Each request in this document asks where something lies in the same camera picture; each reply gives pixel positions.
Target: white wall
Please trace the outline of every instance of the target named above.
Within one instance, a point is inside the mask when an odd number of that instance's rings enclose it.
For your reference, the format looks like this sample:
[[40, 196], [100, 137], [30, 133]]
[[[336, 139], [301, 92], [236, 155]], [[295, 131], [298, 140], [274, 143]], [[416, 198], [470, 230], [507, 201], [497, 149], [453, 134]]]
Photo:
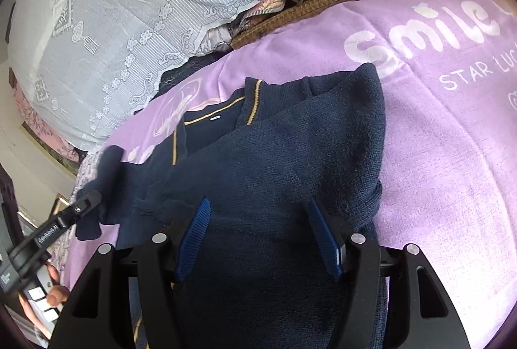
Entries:
[[0, 4], [0, 163], [15, 185], [20, 210], [35, 222], [46, 220], [56, 194], [70, 196], [74, 177], [48, 155], [22, 127], [9, 85], [5, 32], [12, 4]]

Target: lavender towel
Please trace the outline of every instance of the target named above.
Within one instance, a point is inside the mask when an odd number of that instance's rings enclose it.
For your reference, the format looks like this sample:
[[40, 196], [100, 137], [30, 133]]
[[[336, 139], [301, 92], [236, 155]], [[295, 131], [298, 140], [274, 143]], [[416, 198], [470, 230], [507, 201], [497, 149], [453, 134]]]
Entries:
[[379, 241], [423, 249], [482, 349], [517, 299], [516, 19], [515, 0], [339, 4], [196, 72], [107, 144], [141, 163], [185, 111], [246, 76], [282, 84], [372, 61], [387, 118]]

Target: navy knit sweater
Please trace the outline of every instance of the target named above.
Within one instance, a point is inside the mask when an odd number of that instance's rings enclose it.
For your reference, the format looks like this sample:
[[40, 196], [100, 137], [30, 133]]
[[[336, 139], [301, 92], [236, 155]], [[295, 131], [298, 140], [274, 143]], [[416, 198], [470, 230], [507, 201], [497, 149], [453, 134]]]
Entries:
[[77, 236], [98, 236], [99, 219], [121, 224], [118, 248], [140, 245], [207, 197], [212, 217], [183, 299], [192, 347], [324, 348], [347, 288], [326, 273], [303, 208], [318, 196], [375, 239], [384, 130], [372, 64], [284, 85], [248, 78], [227, 102], [186, 113], [141, 166], [108, 149], [100, 178], [118, 170], [116, 184]]

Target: lace pattern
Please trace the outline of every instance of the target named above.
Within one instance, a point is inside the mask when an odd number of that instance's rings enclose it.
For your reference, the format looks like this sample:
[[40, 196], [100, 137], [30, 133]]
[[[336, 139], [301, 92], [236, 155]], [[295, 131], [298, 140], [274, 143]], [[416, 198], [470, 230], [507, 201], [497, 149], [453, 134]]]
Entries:
[[36, 111], [90, 150], [147, 105], [161, 74], [210, 51], [201, 44], [211, 28], [258, 2], [17, 0], [11, 66]]

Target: human hand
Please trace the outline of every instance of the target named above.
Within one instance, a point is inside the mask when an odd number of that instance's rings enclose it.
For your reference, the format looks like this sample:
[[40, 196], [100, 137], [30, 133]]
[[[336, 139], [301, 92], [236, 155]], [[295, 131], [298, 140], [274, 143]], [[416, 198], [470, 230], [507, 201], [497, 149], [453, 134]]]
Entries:
[[[47, 303], [52, 308], [56, 308], [59, 304], [65, 302], [68, 299], [68, 296], [70, 295], [70, 290], [67, 287], [59, 284], [59, 272], [54, 266], [49, 264], [47, 265], [47, 269], [48, 274], [52, 278], [52, 282], [54, 284], [54, 286], [50, 289], [50, 291], [47, 294]], [[34, 313], [27, 299], [21, 294], [18, 295], [18, 298], [20, 299], [20, 304], [27, 318], [39, 329], [41, 333], [43, 333], [43, 335], [48, 340], [50, 340], [52, 334], [47, 330], [45, 326], [43, 326], [42, 322]]]

